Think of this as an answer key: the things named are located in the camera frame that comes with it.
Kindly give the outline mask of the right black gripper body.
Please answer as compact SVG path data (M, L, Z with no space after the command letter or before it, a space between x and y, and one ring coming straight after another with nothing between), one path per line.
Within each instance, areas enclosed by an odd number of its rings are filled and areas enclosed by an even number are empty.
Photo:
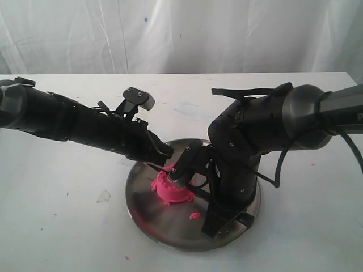
M260 156L242 156L240 159L222 156L217 150L209 150L208 183L210 201L208 212L221 215L228 210L241 212L250 205L256 195Z

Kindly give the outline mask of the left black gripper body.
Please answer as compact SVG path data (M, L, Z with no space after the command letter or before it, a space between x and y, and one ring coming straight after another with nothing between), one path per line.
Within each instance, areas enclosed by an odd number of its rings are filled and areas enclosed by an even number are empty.
M136 160L142 154L156 154L147 123L107 117L104 120L104 149Z

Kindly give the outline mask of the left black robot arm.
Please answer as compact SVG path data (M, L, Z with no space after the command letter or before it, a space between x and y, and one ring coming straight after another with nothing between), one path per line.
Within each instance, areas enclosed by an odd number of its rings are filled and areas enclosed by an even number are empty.
M122 103L110 110L102 101L89 108L71 98L35 88L35 81L16 77L1 81L1 127L53 141L72 141L124 155L135 161L164 165L174 150L136 118L150 110L154 98L127 88Z

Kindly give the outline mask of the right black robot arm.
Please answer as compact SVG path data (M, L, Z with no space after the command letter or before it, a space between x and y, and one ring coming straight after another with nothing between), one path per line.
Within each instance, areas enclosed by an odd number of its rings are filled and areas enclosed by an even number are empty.
M268 179L275 188L288 151L320 149L334 135L341 136L362 163L351 139L362 133L362 85L325 92L309 84L284 83L275 88L213 88L212 93L232 98L233 103L208 127L211 199L202 232L209 237L235 220L246 227L254 221L247 208L256 197L264 154L280 153L275 176Z

